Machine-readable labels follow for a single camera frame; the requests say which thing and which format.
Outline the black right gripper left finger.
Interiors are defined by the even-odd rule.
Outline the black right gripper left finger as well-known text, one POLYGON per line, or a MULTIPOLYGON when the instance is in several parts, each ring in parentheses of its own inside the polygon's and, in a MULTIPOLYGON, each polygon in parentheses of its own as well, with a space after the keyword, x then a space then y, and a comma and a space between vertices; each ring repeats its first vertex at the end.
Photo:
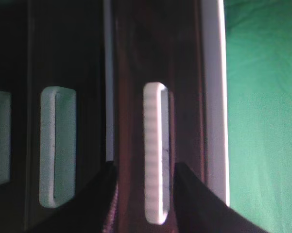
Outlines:
POLYGON ((118 174, 112 161, 72 200, 28 233, 113 233, 118 202, 118 174))

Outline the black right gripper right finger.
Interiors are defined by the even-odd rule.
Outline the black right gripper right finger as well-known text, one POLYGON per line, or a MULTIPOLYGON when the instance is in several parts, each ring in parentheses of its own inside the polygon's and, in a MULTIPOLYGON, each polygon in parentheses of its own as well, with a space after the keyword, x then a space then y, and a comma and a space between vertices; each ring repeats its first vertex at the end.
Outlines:
POLYGON ((174 170, 173 202, 181 233, 292 233, 292 167, 232 164, 230 204, 185 164, 174 170))

